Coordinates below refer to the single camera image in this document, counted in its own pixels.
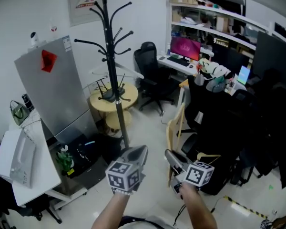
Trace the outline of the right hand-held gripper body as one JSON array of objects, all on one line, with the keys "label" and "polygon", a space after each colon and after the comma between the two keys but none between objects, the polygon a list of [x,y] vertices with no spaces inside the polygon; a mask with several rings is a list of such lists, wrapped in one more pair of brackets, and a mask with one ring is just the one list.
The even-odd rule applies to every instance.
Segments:
[{"label": "right hand-held gripper body", "polygon": [[186,156],[178,153],[181,160],[181,167],[169,168],[169,181],[168,185],[173,189],[175,194],[179,194],[180,187],[183,182],[187,182],[196,187],[206,185],[215,170],[209,164],[201,161],[192,162]]}]

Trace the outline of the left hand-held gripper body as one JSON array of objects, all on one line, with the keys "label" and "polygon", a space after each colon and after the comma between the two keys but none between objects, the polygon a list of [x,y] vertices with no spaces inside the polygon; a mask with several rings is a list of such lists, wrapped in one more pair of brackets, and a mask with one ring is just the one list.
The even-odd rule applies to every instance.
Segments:
[{"label": "left hand-held gripper body", "polygon": [[105,171],[108,184],[114,192],[137,191],[145,177],[143,168],[148,155],[144,161],[131,161],[130,153],[134,148],[136,147],[123,149],[121,155]]}]

